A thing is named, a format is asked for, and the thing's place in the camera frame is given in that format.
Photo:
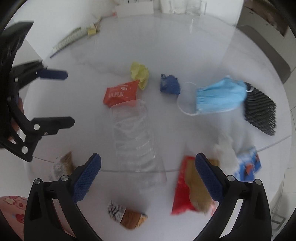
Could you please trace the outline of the person's left hand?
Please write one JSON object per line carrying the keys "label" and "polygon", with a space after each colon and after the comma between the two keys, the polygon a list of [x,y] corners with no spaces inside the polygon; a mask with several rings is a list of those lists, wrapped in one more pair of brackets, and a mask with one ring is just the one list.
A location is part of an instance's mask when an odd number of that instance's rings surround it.
{"label": "person's left hand", "polygon": [[[18,108],[20,109],[20,111],[23,113],[23,100],[19,97],[18,98]],[[12,118],[11,119],[11,127],[14,129],[15,132],[18,131],[19,127],[18,124],[15,122],[15,120]]]}

